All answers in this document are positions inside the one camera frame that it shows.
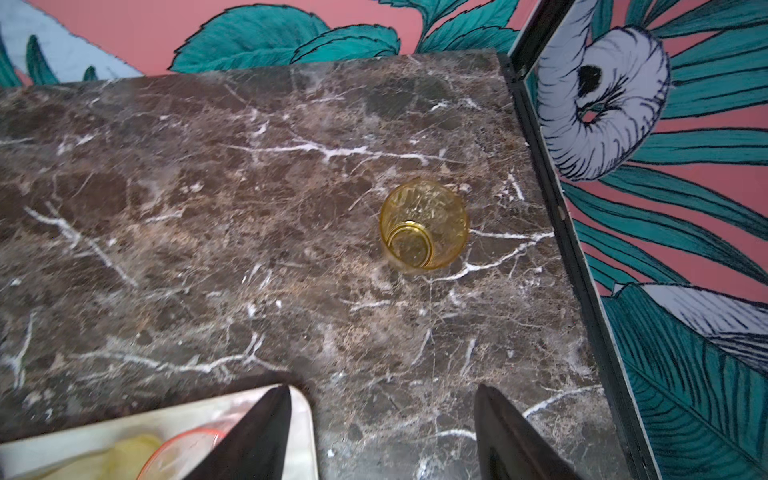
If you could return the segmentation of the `pink plastic cup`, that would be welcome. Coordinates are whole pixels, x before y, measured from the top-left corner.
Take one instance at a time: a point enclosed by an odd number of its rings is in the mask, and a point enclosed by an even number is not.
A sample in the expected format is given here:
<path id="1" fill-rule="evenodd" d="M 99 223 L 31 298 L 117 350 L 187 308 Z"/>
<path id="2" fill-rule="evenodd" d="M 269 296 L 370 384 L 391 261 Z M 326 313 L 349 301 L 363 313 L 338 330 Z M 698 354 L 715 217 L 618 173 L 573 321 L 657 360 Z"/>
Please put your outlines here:
<path id="1" fill-rule="evenodd" d="M 200 427 L 180 433 L 162 444 L 143 466 L 138 480 L 184 479 L 224 438 L 215 428 Z"/>

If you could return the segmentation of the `short green plastic cup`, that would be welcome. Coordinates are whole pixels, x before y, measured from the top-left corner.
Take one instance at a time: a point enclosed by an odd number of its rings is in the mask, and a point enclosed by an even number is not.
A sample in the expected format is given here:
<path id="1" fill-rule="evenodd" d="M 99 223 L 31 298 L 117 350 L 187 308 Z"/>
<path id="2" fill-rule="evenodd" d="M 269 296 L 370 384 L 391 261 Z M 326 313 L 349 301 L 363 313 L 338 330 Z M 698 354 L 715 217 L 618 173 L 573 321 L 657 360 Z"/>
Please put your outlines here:
<path id="1" fill-rule="evenodd" d="M 83 455 L 50 467 L 25 479 L 137 479 L 144 465 L 160 448 L 162 441 L 150 434 L 141 434 L 115 443 L 111 448 Z"/>

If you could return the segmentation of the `yellow plastic cup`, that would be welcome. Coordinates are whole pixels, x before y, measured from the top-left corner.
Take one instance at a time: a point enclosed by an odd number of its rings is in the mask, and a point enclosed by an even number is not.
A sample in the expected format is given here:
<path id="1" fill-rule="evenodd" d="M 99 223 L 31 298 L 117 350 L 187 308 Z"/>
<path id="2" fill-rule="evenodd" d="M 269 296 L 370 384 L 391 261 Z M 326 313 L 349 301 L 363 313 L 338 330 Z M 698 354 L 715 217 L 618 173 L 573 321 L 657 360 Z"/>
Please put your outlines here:
<path id="1" fill-rule="evenodd" d="M 462 197 L 428 179 L 406 182 L 385 199 L 379 214 L 383 252 L 409 273 L 439 270 L 460 255 L 469 238 Z"/>

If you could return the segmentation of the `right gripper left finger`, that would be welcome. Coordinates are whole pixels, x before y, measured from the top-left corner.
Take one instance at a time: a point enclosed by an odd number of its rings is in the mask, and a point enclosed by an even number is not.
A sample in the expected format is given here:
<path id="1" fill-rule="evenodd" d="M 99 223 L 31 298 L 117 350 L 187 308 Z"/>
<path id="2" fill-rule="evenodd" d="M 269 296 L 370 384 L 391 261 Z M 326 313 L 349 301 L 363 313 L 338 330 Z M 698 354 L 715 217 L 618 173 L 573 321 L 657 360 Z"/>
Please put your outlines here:
<path id="1" fill-rule="evenodd" d="M 289 387 L 270 389 L 185 479 L 281 479 L 291 414 Z"/>

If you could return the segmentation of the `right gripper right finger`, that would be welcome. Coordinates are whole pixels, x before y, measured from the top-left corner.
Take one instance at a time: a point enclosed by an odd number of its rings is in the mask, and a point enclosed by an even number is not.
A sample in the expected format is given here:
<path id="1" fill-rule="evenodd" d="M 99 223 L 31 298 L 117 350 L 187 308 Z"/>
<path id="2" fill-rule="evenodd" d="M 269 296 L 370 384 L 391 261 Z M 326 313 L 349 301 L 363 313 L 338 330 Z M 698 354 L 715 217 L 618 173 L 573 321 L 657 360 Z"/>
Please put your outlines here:
<path id="1" fill-rule="evenodd" d="M 483 479 L 579 477 L 498 389 L 478 386 L 474 423 Z"/>

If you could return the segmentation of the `beige plastic tray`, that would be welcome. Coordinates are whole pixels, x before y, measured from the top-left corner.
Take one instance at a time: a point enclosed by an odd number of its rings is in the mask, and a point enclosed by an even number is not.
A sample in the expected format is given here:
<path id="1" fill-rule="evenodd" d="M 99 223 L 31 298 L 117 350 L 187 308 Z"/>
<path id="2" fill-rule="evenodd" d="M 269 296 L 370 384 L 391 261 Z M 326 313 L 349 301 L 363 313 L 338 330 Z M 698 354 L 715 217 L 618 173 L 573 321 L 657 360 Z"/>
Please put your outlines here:
<path id="1" fill-rule="evenodd" d="M 6 479 L 54 467 L 86 454 L 103 451 L 139 434 L 167 441 L 187 430 L 244 415 L 272 387 L 265 386 L 205 400 L 139 413 L 115 420 L 7 442 L 1 445 L 1 472 Z M 319 477 L 313 414 L 309 401 L 290 388 L 292 413 L 287 443 L 285 479 Z"/>

